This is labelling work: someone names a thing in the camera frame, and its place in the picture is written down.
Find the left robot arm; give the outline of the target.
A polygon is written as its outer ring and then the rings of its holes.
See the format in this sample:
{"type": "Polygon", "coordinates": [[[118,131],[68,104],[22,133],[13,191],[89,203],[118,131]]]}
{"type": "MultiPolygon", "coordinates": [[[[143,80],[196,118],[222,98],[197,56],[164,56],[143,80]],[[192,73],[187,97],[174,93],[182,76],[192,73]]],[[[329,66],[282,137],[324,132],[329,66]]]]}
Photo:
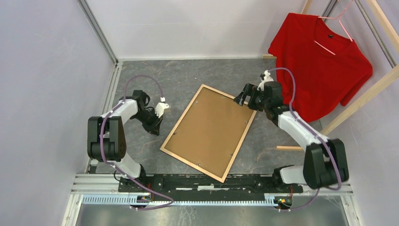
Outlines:
{"type": "Polygon", "coordinates": [[[129,120],[138,120],[146,132],[158,136],[163,115],[170,109],[164,97],[155,107],[149,106],[149,101],[150,97],[144,91],[134,90],[107,113],[88,120],[89,158],[104,162],[123,178],[130,179],[130,186],[137,192],[147,188],[148,179],[144,167],[127,154],[124,125],[129,120]]]}

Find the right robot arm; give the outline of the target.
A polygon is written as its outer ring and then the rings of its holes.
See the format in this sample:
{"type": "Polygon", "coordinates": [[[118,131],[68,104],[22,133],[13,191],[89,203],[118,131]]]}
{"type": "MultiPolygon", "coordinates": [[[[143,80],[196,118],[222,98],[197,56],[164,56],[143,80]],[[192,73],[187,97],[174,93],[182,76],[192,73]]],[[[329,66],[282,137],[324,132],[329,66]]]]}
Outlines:
{"type": "Polygon", "coordinates": [[[233,101],[251,110],[265,112],[267,118],[288,133],[305,152],[302,165],[275,169],[271,180],[275,191],[284,192],[291,184],[339,190],[349,179],[343,141],[322,135],[303,121],[291,105],[284,104],[280,83],[269,81],[260,87],[247,83],[233,101]]]}

